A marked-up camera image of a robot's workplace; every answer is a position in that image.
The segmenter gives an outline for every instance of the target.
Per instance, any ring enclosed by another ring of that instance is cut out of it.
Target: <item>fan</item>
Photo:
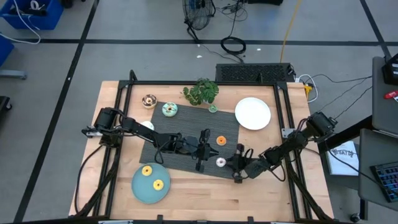
[[[182,0],[187,32],[195,41],[199,41],[195,30],[202,30],[216,13],[213,0]]]

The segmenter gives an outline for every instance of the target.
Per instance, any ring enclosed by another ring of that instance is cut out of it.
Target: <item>yellow cable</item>
[[[282,63],[282,59],[284,57],[284,50],[285,50],[285,44],[286,44],[287,36],[289,36],[289,32],[290,32],[290,30],[291,30],[291,28],[293,26],[293,21],[294,21],[294,18],[296,17],[297,11],[299,10],[301,2],[302,2],[302,0],[297,0],[296,7],[294,8],[292,20],[290,21],[289,28],[287,28],[287,31],[286,31],[286,34],[285,34],[284,43],[282,45],[282,52],[280,53],[280,61],[279,61],[279,63]]]

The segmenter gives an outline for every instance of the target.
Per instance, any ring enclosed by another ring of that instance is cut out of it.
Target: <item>teal plate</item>
[[[152,173],[149,176],[142,174],[144,166],[151,166]],[[154,189],[154,181],[161,180],[164,183],[162,190]],[[156,203],[162,200],[170,189],[170,175],[160,164],[148,163],[140,166],[131,180],[132,193],[142,203]]]

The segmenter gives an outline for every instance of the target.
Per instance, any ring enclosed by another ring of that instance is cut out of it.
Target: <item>table leg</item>
[[[333,149],[346,141],[349,141],[355,137],[359,136],[359,132],[361,129],[373,129],[372,126],[372,115],[368,116],[367,118],[363,119],[362,121],[352,125],[351,127],[347,128],[346,130],[335,134],[334,136],[328,138],[325,142],[329,149]]]
[[[359,204],[359,217],[361,220],[368,220],[368,201],[361,199]]]

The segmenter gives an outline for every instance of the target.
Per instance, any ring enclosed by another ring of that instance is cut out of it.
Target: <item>wooden table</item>
[[[151,120],[153,110],[147,110],[141,105],[142,97],[148,93],[156,95],[159,101],[173,101],[180,105],[189,105],[181,93],[183,87],[181,85],[134,85],[128,116],[138,122]],[[271,121],[264,129],[250,131],[242,126],[239,127],[239,143],[244,144],[246,148],[253,148],[254,156],[269,147],[282,143],[272,87],[219,86],[219,88],[220,93],[214,104],[221,111],[234,113],[236,104],[249,96],[266,102],[271,110]],[[288,88],[294,122],[298,125],[301,119],[310,115],[307,99],[301,83],[288,83]],[[101,108],[114,106],[117,89],[118,82],[102,83],[93,123]],[[280,91],[284,122],[287,124],[285,103],[281,93]],[[124,102],[125,92],[123,94],[121,105]],[[99,140],[98,137],[87,140],[83,160],[98,147]],[[270,172],[263,172],[256,179],[244,180],[243,184],[235,184],[231,179],[168,169],[172,185],[166,197],[152,205],[139,202],[132,194],[131,179],[140,166],[139,158],[143,145],[144,140],[140,138],[124,138],[113,197],[112,219],[155,220],[157,215],[163,215],[164,220],[246,221],[248,216],[253,216],[255,221],[294,221],[288,181],[280,182]],[[310,143],[307,147],[318,150],[315,143]],[[98,186],[103,156],[104,149],[86,163],[80,180],[79,209],[84,206]],[[333,217],[320,157],[303,151],[301,158],[308,191],[325,213]],[[280,167],[275,170],[275,173],[279,177],[283,176]],[[297,188],[296,192],[300,216],[305,217],[301,193]],[[104,201],[107,195],[108,191],[105,190],[100,215],[104,213]],[[72,202],[70,214],[74,213]]]

